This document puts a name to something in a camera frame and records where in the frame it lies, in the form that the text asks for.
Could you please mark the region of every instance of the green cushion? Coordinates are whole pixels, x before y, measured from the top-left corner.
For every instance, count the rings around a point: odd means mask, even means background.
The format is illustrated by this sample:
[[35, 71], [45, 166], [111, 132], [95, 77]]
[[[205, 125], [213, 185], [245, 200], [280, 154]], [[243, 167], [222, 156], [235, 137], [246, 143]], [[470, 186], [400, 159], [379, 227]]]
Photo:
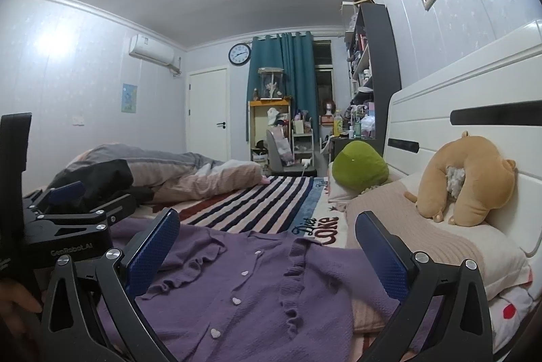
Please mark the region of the green cushion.
[[368, 143], [354, 140], [335, 157], [331, 173], [335, 181], [362, 192], [388, 179], [386, 162]]

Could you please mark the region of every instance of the black clock frame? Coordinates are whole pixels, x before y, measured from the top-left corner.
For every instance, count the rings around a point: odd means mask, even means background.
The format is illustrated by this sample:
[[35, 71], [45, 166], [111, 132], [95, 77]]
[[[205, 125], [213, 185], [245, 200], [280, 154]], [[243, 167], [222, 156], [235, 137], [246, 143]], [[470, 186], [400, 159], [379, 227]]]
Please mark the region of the black clock frame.
[[[234, 61], [231, 60], [231, 51], [237, 47], [238, 45], [242, 45], [242, 46], [245, 46], [248, 48], [248, 57], [247, 57], [247, 60], [245, 62], [241, 62], [241, 63], [235, 63]], [[240, 66], [243, 66], [245, 65], [249, 60], [250, 60], [250, 57], [252, 55], [252, 49], [250, 48], [250, 46], [244, 42], [239, 42], [237, 44], [235, 44], [233, 47], [230, 48], [230, 51], [228, 52], [228, 59], [230, 61], [230, 63], [232, 65], [235, 65], [236, 67], [240, 67]]]

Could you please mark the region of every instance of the bottle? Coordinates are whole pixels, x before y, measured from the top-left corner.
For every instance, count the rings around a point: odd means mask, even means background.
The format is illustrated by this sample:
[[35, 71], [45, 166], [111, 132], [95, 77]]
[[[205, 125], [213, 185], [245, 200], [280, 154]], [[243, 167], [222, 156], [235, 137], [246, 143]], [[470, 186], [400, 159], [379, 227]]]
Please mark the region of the bottle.
[[335, 111], [335, 117], [333, 118], [333, 135], [334, 137], [339, 137], [342, 133], [342, 116], [340, 115], [340, 110]]

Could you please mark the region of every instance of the headboard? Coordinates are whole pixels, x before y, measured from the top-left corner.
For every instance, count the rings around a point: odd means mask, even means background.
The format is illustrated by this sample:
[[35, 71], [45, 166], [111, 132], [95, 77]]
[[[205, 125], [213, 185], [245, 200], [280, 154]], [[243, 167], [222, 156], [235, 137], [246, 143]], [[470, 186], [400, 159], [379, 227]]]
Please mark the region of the headboard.
[[412, 174], [467, 130], [516, 160], [516, 191], [487, 221], [527, 255], [535, 297], [542, 294], [541, 31], [542, 20], [534, 21], [395, 93], [384, 148], [391, 169]]

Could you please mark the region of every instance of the white door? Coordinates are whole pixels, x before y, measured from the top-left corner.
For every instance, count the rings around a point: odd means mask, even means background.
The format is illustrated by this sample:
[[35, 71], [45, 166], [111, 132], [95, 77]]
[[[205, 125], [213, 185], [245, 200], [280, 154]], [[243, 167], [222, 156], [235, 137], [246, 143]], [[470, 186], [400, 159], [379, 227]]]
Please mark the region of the white door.
[[229, 160], [228, 69], [188, 75], [188, 151]]

